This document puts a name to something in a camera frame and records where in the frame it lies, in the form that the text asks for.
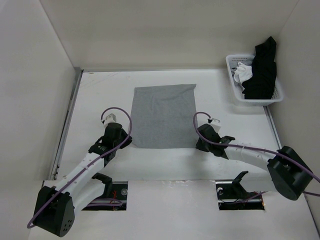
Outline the grey tank top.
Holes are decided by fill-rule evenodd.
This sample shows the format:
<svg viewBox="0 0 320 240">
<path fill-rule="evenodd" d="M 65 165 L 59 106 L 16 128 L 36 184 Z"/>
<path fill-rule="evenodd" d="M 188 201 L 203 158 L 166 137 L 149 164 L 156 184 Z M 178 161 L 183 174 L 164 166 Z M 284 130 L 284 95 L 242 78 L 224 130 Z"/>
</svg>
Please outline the grey tank top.
<svg viewBox="0 0 320 240">
<path fill-rule="evenodd" d="M 141 149 L 194 148 L 195 84 L 137 87 L 131 108 L 133 144 Z"/>
</svg>

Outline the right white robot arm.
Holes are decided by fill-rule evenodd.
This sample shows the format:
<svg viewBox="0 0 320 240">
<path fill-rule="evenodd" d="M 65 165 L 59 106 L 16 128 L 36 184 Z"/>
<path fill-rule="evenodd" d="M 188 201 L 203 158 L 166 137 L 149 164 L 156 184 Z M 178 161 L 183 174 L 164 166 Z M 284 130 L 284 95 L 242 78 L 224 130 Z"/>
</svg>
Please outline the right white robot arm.
<svg viewBox="0 0 320 240">
<path fill-rule="evenodd" d="M 199 136 L 196 148 L 226 160 L 240 161 L 263 170 L 256 177 L 239 180 L 232 185 L 238 198 L 249 192 L 277 192 L 296 201 L 316 178 L 298 153 L 289 146 L 273 151 L 244 144 L 236 144 L 231 136 L 220 137 L 211 124 L 195 129 Z"/>
</svg>

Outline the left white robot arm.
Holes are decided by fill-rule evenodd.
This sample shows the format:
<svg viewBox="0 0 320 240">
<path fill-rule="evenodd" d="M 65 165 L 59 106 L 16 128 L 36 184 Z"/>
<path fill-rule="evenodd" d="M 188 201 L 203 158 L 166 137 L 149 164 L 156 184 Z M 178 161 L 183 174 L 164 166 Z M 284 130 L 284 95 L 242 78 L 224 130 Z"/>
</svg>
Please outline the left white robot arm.
<svg viewBox="0 0 320 240">
<path fill-rule="evenodd" d="M 132 137 L 121 124 L 110 122 L 88 150 L 84 159 L 56 185 L 44 185 L 38 192 L 33 217 L 27 228 L 39 227 L 64 237 L 82 209 L 96 198 L 112 195 L 112 179 L 100 171 L 115 157 L 118 149 L 127 147 Z"/>
</svg>

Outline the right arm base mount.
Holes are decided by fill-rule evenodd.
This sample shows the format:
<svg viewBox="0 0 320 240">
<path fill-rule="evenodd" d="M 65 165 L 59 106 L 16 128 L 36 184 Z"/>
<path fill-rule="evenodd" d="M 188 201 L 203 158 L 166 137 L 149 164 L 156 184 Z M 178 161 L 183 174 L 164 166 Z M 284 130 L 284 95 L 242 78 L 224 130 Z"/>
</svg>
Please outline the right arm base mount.
<svg viewBox="0 0 320 240">
<path fill-rule="evenodd" d="M 218 208 L 221 211 L 265 210 L 263 198 L 256 191 L 247 192 L 239 183 L 215 183 Z"/>
</svg>

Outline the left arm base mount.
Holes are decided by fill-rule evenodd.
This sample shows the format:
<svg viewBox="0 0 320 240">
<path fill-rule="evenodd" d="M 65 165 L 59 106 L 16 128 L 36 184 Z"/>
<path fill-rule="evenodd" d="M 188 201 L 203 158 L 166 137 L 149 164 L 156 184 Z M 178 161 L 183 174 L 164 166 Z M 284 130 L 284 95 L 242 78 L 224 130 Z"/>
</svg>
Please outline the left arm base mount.
<svg viewBox="0 0 320 240">
<path fill-rule="evenodd" d="M 126 211 L 128 198 L 127 181 L 112 183 L 112 189 L 107 196 L 100 196 L 83 211 Z"/>
</svg>

